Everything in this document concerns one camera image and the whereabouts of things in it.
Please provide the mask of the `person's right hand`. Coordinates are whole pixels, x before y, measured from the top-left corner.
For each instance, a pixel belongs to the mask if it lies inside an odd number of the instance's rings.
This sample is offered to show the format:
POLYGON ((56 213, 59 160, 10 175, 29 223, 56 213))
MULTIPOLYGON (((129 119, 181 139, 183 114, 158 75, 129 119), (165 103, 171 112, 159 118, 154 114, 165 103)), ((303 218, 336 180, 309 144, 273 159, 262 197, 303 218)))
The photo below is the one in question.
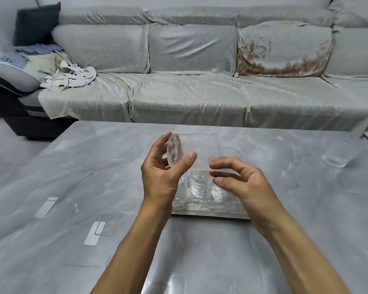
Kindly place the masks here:
POLYGON ((210 163, 210 168, 215 170, 210 172, 214 179, 235 177, 244 182, 244 194, 234 195, 258 230, 272 230, 280 218, 286 216, 285 208, 259 168, 233 157, 217 158, 210 163))

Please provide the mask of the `person's left hand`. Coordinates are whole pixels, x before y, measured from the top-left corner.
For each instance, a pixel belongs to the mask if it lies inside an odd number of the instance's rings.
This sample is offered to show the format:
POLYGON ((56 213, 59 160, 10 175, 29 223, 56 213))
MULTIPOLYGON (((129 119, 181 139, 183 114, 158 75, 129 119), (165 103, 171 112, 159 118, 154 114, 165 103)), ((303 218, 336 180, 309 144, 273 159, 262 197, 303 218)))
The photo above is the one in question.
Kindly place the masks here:
POLYGON ((171 179, 171 168, 163 158, 162 146, 172 133, 162 135, 151 147, 141 166, 144 199, 141 210, 171 214, 179 181, 171 179))

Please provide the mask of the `clear embossed glass mug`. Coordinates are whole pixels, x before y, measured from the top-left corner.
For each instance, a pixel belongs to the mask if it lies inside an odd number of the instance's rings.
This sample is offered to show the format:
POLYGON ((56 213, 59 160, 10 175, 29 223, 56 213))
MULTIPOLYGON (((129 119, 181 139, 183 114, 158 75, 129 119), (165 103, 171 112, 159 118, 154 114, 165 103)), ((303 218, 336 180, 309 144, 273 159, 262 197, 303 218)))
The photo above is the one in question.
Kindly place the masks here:
POLYGON ((210 168, 210 163, 223 157, 226 149, 217 134, 172 133, 162 146, 162 155, 166 156, 167 165, 171 168, 184 155, 196 152, 197 159, 187 171, 187 179, 189 179, 190 171, 214 172, 215 170, 210 168))

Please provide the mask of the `person's left forearm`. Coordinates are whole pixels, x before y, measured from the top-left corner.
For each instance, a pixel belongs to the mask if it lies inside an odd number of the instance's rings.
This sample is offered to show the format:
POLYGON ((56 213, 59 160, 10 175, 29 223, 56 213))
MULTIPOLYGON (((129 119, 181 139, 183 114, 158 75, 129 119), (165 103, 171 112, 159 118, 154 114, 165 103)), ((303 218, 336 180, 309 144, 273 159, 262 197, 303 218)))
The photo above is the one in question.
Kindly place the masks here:
POLYGON ((145 199, 126 236, 90 294, 141 294, 172 203, 145 199))

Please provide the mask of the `person's right forearm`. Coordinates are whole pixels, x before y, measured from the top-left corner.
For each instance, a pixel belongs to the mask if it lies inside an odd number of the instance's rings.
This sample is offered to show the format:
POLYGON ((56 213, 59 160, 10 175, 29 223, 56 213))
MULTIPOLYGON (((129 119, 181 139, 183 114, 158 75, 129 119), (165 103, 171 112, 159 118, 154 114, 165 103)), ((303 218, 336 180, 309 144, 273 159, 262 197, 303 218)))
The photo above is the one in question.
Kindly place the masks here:
POLYGON ((288 212, 250 218, 274 251, 293 294, 352 294, 335 268, 288 212))

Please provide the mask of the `clear embossed glass cup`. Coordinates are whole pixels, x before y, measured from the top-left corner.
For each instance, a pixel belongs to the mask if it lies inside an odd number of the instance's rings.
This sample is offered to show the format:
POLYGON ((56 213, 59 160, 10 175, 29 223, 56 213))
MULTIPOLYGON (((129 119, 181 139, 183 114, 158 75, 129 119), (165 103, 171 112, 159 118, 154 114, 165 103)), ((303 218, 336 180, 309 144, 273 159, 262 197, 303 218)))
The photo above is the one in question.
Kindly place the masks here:
POLYGON ((205 200, 210 193, 212 177, 209 171, 190 171, 188 191, 192 198, 205 200))
POLYGON ((210 192, 211 192, 214 202, 222 203, 222 202, 232 201, 231 193, 218 187, 215 184, 215 182, 212 182, 210 192))
POLYGON ((187 173, 179 179, 175 198, 172 202, 172 207, 176 208, 183 205, 187 199, 187 173))

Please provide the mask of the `clear rectangular tray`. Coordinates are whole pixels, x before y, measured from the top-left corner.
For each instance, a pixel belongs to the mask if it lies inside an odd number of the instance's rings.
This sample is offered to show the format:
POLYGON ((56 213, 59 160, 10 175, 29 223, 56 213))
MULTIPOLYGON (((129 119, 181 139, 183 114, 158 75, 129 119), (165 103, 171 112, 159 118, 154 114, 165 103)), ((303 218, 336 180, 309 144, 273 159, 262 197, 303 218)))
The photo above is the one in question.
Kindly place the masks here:
POLYGON ((239 198, 231 193, 231 202, 214 202, 211 192, 205 200, 192 198, 188 191, 189 179, 187 179, 186 202, 172 209, 172 214, 179 216, 216 217, 237 220, 249 220, 247 212, 239 198))

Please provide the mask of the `grey patterned sofa cover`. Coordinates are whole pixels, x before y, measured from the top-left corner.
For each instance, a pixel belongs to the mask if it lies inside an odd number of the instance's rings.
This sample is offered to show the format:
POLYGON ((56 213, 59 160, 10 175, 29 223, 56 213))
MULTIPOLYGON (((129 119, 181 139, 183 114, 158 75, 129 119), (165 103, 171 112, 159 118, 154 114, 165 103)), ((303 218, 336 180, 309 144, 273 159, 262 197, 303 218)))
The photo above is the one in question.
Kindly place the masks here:
POLYGON ((347 131, 368 136, 368 98, 322 78, 99 73, 40 91, 50 119, 347 131))

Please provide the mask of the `plain clear glass tumbler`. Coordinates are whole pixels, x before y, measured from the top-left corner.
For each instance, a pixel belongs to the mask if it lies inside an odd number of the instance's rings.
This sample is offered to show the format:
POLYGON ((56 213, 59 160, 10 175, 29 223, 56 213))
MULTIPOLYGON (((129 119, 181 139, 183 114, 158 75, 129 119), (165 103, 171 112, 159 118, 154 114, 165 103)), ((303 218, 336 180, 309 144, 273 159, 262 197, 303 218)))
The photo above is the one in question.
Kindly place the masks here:
POLYGON ((322 160, 337 168, 348 165, 358 154, 358 147, 352 141, 325 139, 322 160))

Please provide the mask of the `grey sofa back cushion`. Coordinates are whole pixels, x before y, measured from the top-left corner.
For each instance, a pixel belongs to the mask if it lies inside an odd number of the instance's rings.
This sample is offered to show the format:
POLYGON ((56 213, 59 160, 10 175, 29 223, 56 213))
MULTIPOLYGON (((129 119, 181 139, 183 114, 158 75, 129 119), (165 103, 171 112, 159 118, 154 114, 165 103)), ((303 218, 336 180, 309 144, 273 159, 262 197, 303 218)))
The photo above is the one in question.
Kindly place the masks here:
POLYGON ((80 67, 97 72, 148 73, 149 25, 59 25, 51 32, 80 67))
POLYGON ((148 38, 151 73, 234 76, 236 26, 151 24, 148 38))
POLYGON ((368 78, 368 28, 334 26, 334 49, 324 76, 330 78, 368 78))

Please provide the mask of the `white patterned crumpled garment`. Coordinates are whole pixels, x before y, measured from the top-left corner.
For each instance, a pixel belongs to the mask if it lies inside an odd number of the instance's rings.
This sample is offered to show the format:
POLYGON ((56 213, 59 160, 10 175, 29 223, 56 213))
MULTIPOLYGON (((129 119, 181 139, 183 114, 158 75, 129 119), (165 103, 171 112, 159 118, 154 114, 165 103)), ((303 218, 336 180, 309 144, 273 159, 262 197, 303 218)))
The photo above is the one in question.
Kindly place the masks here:
POLYGON ((53 75, 47 75, 40 84, 50 92, 61 92, 68 88, 84 87, 93 82, 97 72, 93 67, 81 68, 77 64, 62 60, 53 75))

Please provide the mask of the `grey cushion with brown flowers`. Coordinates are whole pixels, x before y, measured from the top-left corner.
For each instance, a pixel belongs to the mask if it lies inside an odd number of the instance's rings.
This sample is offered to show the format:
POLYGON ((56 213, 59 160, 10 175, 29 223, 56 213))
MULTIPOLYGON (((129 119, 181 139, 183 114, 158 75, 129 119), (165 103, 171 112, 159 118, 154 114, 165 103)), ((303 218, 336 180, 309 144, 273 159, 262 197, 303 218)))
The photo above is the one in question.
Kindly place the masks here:
POLYGON ((298 21, 237 28, 235 76, 318 77, 333 51, 332 29, 298 21))

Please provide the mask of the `pale blue folded clothes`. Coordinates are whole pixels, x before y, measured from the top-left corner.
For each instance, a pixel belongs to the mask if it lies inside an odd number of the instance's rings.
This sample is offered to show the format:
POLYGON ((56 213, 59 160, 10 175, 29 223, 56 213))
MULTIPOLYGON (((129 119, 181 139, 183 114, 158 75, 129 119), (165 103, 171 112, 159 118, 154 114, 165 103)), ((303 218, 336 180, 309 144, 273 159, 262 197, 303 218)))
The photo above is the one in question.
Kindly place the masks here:
POLYGON ((73 63, 62 47, 52 43, 14 47, 12 52, 0 56, 1 62, 20 69, 31 65, 37 72, 45 75, 53 75, 63 60, 73 63))

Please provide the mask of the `grey sofa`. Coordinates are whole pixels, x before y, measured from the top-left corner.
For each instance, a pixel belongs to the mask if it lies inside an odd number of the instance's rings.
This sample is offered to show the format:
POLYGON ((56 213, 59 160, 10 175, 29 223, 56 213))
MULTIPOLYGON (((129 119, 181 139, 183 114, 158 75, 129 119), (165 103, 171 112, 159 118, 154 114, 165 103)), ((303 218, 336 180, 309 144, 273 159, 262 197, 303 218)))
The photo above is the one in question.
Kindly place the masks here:
MULTIPOLYGON (((19 9, 58 2, 61 11, 57 26, 200 24, 245 28, 270 21, 298 21, 332 31, 334 26, 368 28, 368 0, 0 0, 0 56, 14 50, 19 9)), ((55 44, 52 35, 44 44, 51 43, 55 44)), ((56 138, 79 121, 72 117, 50 119, 46 114, 38 100, 46 76, 31 65, 20 69, 0 61, 0 117, 18 136, 56 138)), ((359 89, 358 95, 368 98, 368 78, 330 78, 324 72, 317 78, 353 92, 359 89)), ((367 135, 360 137, 368 140, 367 135)))

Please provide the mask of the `dark green pillow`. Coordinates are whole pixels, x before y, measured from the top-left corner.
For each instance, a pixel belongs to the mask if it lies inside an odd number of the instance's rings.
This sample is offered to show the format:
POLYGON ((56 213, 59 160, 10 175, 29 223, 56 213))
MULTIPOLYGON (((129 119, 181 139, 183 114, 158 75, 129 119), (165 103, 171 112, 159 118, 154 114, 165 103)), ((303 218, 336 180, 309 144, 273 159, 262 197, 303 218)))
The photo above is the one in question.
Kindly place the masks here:
POLYGON ((16 14, 13 46, 22 47, 44 44, 51 31, 59 24, 61 3, 19 9, 16 14))

